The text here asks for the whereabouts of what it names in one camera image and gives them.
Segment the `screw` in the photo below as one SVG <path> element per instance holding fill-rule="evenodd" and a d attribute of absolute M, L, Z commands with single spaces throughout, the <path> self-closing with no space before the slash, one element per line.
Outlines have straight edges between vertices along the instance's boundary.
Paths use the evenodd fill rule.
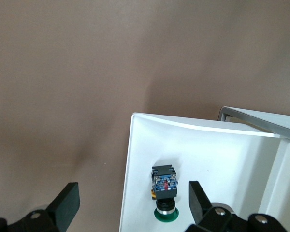
<path fill-rule="evenodd" d="M 216 208 L 215 212 L 216 212 L 216 214 L 219 214 L 221 216 L 226 214 L 226 211 L 224 211 L 222 208 Z"/>
<path fill-rule="evenodd" d="M 36 218 L 38 218 L 39 216 L 40 216 L 41 214 L 40 213 L 33 213 L 32 215 L 31 215 L 31 219 L 36 219 Z"/>
<path fill-rule="evenodd" d="M 255 216 L 255 219 L 256 219 L 258 222 L 262 223 L 262 224 L 266 224 L 266 223 L 267 223 L 267 219 L 266 219 L 266 217 L 264 217 L 264 216 L 262 216 L 262 215 L 256 215 L 256 216 Z"/>

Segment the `brown surface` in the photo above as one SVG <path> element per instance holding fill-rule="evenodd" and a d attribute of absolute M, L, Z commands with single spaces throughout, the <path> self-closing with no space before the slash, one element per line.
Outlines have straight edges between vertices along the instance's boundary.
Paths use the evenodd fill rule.
<path fill-rule="evenodd" d="M 0 1 L 0 217 L 70 181 L 117 231 L 133 112 L 290 115 L 290 0 Z"/>

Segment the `white plastic container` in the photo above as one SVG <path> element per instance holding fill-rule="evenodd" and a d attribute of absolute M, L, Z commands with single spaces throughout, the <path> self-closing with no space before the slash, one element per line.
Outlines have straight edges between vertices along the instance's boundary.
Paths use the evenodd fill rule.
<path fill-rule="evenodd" d="M 285 125 L 273 122 L 273 114 L 262 118 L 254 112 L 224 107 L 223 121 L 133 114 L 119 231 L 185 231 L 194 223 L 188 184 L 198 180 L 211 202 L 229 205 L 243 219 L 256 212 L 272 215 L 290 232 L 290 139 L 285 136 L 289 132 L 273 133 L 269 125 L 265 131 L 264 121 L 279 128 Z M 290 122 L 288 117 L 276 118 Z M 224 121 L 230 118 L 261 123 L 256 127 Z M 150 174 L 152 166 L 167 164 L 177 173 L 179 216 L 164 223 L 154 216 Z"/>

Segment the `silver bolt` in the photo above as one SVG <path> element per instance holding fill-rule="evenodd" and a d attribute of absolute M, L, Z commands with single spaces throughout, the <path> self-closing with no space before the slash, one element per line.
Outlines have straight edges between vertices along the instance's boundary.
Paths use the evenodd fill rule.
<path fill-rule="evenodd" d="M 216 208 L 215 212 L 216 212 L 216 214 L 219 214 L 221 216 L 226 214 L 226 211 L 224 211 L 222 208 Z"/>
<path fill-rule="evenodd" d="M 36 218 L 38 218 L 39 216 L 40 216 L 41 214 L 40 213 L 33 213 L 32 215 L 31 215 L 31 219 L 36 219 Z"/>
<path fill-rule="evenodd" d="M 262 216 L 262 215 L 256 215 L 256 216 L 255 216 L 255 219 L 256 219 L 258 222 L 262 223 L 262 224 L 266 224 L 266 223 L 267 223 L 267 219 L 266 219 L 266 217 L 264 217 L 264 216 Z"/>

